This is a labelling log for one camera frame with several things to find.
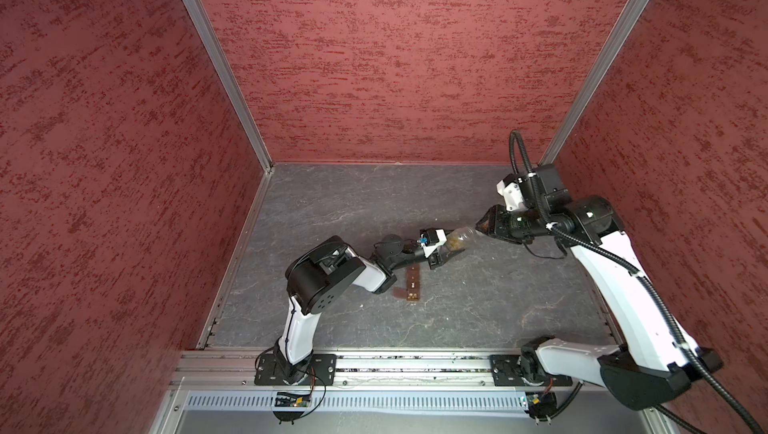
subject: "brown stain pattern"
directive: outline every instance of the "brown stain pattern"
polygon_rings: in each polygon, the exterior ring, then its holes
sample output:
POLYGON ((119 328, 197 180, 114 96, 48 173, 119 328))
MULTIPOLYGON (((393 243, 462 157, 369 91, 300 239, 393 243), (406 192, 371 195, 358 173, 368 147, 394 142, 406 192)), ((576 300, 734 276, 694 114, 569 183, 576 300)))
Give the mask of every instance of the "brown stain pattern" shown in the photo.
MULTIPOLYGON (((768 426, 768 0, 651 0, 558 164, 609 199, 718 377, 768 426)), ((746 432, 708 386, 674 403, 746 432)))
POLYGON ((203 0, 275 160, 540 156, 627 0, 203 0))
POLYGON ((0 20, 0 431, 144 432, 260 167, 181 0, 0 20))

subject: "gray marble surface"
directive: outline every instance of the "gray marble surface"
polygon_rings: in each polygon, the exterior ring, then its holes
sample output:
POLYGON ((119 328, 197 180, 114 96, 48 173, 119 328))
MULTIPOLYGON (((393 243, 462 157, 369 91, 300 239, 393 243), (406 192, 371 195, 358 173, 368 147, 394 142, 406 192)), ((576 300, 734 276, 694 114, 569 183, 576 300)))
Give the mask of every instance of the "gray marble surface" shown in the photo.
MULTIPOLYGON (((269 346, 282 333, 285 269, 334 234, 367 256, 385 234, 474 226, 503 203, 504 166, 279 164, 236 273, 213 346, 269 346)), ((550 239, 537 254, 559 253, 550 239)), ((398 285, 404 286, 405 270, 398 285)), ((543 260, 483 237, 436 270, 422 265, 421 300, 351 286, 322 314, 315 348, 513 348, 551 334, 607 343, 576 259, 543 260)))

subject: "textured red wall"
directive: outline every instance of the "textured red wall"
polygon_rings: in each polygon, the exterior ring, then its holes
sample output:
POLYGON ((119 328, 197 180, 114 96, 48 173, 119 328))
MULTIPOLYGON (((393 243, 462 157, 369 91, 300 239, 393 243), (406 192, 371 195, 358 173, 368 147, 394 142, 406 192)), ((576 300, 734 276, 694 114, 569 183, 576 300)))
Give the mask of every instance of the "textured red wall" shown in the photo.
POLYGON ((0 22, 0 431, 144 432, 259 165, 181 0, 0 22))
MULTIPOLYGON (((768 0, 651 0, 558 158, 610 199, 718 377, 768 426, 768 0)), ((714 391, 675 403, 742 429, 714 391)))
POLYGON ((560 125, 627 0, 203 0, 275 160, 503 163, 560 125))

